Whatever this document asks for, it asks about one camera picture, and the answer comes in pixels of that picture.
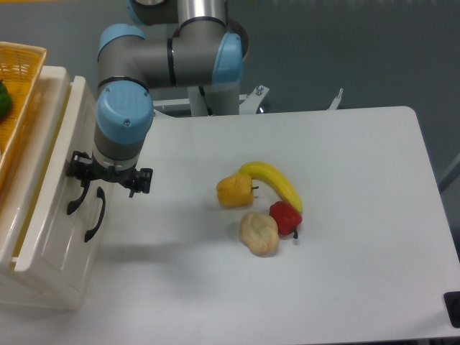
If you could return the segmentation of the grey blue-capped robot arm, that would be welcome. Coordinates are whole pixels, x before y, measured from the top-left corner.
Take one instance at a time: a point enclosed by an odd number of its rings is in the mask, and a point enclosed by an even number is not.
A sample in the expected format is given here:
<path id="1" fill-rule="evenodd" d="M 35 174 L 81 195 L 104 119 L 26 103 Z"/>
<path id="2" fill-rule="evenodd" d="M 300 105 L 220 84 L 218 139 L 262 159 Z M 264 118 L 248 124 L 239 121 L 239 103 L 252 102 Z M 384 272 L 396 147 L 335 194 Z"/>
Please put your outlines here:
<path id="1" fill-rule="evenodd" d="M 106 28 L 98 49 L 98 99 L 91 153 L 74 152 L 68 176 L 148 193 L 137 161 L 154 119 L 152 89 L 196 88 L 208 115 L 239 113 L 241 37 L 226 1 L 128 1 L 132 24 Z"/>

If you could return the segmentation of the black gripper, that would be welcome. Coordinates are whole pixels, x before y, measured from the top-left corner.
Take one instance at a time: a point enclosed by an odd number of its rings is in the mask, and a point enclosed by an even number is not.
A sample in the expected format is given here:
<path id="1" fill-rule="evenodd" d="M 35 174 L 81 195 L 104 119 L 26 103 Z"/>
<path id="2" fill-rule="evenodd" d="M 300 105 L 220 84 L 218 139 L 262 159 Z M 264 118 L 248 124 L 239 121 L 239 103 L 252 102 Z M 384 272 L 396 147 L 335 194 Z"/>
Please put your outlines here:
<path id="1" fill-rule="evenodd" d="M 79 180 L 81 187 L 86 185 L 87 172 L 90 180 L 103 180 L 108 183 L 119 184 L 130 180 L 129 197 L 133 198 L 137 193 L 150 193 L 153 177 L 153 169 L 135 170 L 135 167 L 136 165 L 132 165 L 126 169 L 117 169 L 114 166 L 103 166 L 95 158 L 91 160 L 87 152 L 73 151 L 65 174 L 69 178 Z"/>

